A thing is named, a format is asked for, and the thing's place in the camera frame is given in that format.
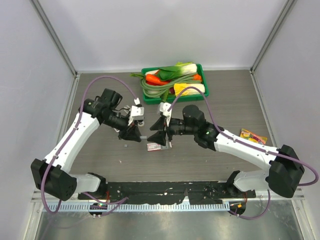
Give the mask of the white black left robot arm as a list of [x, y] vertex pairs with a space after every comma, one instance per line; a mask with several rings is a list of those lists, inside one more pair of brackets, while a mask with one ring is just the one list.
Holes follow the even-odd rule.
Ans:
[[116, 110], [123, 97], [114, 90], [106, 88], [95, 99], [85, 99], [66, 134], [43, 160], [35, 159], [30, 168], [35, 186], [43, 194], [47, 193], [61, 201], [67, 201], [73, 194], [89, 193], [100, 200], [106, 193], [106, 178], [89, 172], [71, 175], [70, 170], [76, 156], [100, 127], [106, 125], [118, 133], [120, 140], [141, 141], [138, 124], [144, 120], [144, 108], [139, 98], [126, 115]]

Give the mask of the red white staple box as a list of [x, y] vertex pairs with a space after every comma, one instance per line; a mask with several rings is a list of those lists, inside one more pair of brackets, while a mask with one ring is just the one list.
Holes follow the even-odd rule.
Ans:
[[165, 146], [160, 145], [158, 143], [154, 143], [154, 142], [147, 144], [147, 151], [148, 152], [162, 151], [162, 150], [167, 150], [167, 149], [171, 149], [171, 148], [172, 148], [171, 142], [167, 142]]

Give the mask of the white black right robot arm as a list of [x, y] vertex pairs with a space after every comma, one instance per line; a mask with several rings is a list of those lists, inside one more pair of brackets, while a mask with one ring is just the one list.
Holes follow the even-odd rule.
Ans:
[[259, 167], [250, 172], [236, 170], [230, 175], [225, 186], [230, 197], [255, 190], [271, 190], [284, 198], [294, 196], [305, 169], [292, 147], [276, 148], [236, 136], [208, 122], [193, 104], [183, 108], [182, 119], [173, 118], [170, 106], [169, 103], [160, 104], [160, 117], [150, 127], [155, 133], [147, 138], [148, 142], [165, 146], [173, 136], [192, 135], [204, 149], [230, 154]]

